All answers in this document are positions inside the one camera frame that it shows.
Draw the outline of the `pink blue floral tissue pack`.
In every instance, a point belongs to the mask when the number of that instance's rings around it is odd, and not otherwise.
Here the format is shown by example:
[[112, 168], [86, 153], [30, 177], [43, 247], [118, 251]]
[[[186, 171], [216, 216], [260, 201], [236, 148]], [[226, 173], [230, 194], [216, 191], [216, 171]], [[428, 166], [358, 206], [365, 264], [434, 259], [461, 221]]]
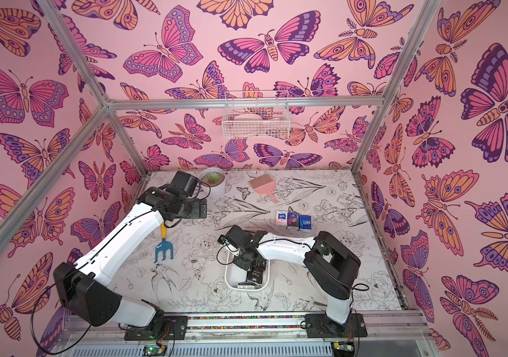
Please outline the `pink blue floral tissue pack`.
[[276, 211], [276, 225], [287, 226], [288, 225], [288, 212], [287, 211]]

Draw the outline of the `dark blue tissue pack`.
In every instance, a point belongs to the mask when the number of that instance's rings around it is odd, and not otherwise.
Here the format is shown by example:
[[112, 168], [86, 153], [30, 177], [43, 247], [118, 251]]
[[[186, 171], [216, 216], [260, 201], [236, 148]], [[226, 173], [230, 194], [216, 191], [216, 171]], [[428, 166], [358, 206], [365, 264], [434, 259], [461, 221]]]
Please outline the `dark blue tissue pack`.
[[287, 229], [296, 231], [300, 229], [300, 215], [297, 212], [287, 212]]

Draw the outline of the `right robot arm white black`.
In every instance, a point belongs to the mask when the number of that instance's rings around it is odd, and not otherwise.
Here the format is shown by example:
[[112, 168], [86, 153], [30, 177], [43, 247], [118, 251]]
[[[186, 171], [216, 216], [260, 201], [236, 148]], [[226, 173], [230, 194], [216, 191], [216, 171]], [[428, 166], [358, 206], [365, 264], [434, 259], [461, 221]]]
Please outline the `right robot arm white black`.
[[295, 238], [232, 226], [218, 238], [218, 243], [233, 255], [230, 263], [244, 271], [254, 263], [271, 260], [306, 267], [327, 294], [329, 320], [342, 325], [349, 319], [361, 260], [332, 234], [321, 231], [314, 237]]

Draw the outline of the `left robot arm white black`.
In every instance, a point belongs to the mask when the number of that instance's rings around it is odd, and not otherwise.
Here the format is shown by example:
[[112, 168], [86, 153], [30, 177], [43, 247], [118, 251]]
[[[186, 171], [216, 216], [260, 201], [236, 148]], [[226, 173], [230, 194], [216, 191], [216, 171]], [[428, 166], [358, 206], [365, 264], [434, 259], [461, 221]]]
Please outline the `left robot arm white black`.
[[198, 197], [201, 188], [198, 177], [178, 171], [169, 184], [146, 189], [95, 248], [76, 263], [55, 269], [60, 304], [93, 327], [110, 322], [143, 328], [158, 324], [160, 308], [123, 297], [109, 284], [131, 253], [164, 222], [206, 217], [206, 200]]

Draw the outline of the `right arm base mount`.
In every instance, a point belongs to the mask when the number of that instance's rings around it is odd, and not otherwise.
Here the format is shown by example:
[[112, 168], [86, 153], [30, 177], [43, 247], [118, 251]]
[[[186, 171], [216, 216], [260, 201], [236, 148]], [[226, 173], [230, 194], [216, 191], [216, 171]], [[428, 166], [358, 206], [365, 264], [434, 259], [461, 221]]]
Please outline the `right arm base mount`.
[[353, 339], [368, 336], [362, 314], [351, 314], [344, 324], [338, 324], [326, 314], [307, 314], [303, 320], [309, 338]]

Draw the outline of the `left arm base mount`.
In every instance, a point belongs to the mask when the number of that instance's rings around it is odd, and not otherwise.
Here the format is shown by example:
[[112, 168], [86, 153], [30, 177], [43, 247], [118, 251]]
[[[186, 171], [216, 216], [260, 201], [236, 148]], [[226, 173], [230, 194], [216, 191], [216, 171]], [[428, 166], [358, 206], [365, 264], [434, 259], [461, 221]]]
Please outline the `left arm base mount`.
[[188, 322], [187, 315], [161, 316], [155, 318], [148, 327], [128, 326], [124, 340], [127, 342], [184, 340]]

